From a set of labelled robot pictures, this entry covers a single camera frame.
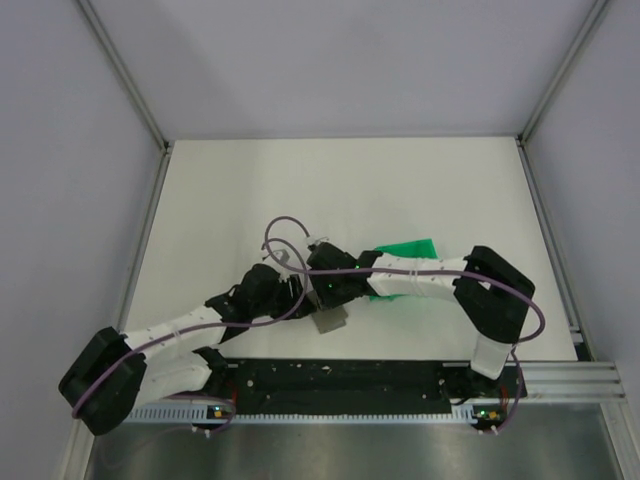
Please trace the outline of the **grey card holder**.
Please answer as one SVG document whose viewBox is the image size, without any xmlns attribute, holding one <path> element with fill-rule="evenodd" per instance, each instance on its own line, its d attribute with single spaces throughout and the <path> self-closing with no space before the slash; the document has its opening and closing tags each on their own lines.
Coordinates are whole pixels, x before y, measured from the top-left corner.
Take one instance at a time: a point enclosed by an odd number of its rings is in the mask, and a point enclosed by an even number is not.
<svg viewBox="0 0 640 480">
<path fill-rule="evenodd" d="M 317 331 L 320 334 L 327 334 L 346 325 L 348 312 L 344 306 L 339 306 L 328 310 L 315 309 L 310 316 Z"/>
</svg>

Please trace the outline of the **green plastic bin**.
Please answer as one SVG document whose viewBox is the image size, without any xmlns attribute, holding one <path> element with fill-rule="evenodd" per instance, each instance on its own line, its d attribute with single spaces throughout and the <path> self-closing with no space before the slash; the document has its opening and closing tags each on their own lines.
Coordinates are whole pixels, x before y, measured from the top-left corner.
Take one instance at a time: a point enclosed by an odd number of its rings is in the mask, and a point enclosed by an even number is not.
<svg viewBox="0 0 640 480">
<path fill-rule="evenodd" d="M 381 245 L 375 247 L 374 250 L 402 258 L 439 258 L 433 240 L 430 238 L 404 243 Z"/>
</svg>

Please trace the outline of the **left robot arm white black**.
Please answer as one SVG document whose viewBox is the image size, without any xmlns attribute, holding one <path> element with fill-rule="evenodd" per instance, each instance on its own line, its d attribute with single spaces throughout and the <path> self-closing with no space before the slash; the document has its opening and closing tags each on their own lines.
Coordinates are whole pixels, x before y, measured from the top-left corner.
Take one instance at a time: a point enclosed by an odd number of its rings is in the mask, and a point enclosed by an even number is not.
<svg viewBox="0 0 640 480">
<path fill-rule="evenodd" d="M 95 436 L 119 426 L 132 410 L 174 395 L 216 396 L 226 387 L 218 348 L 260 318 L 267 323 L 308 315 L 307 277 L 254 265 L 228 291 L 156 326 L 99 330 L 59 383 L 59 391 Z"/>
</svg>

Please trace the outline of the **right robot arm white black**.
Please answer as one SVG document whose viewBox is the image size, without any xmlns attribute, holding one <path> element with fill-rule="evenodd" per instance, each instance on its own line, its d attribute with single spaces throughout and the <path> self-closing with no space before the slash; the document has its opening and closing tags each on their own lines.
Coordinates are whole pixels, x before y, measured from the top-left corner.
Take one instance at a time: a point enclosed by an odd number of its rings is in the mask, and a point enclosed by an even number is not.
<svg viewBox="0 0 640 480">
<path fill-rule="evenodd" d="M 360 297 L 412 296 L 459 305 L 478 332 L 467 370 L 469 388 L 487 396 L 504 380 L 503 369 L 520 339 L 534 283 L 487 246 L 454 259 L 397 256 L 365 250 L 358 257 L 327 241 L 309 246 L 313 290 L 324 309 Z"/>
</svg>

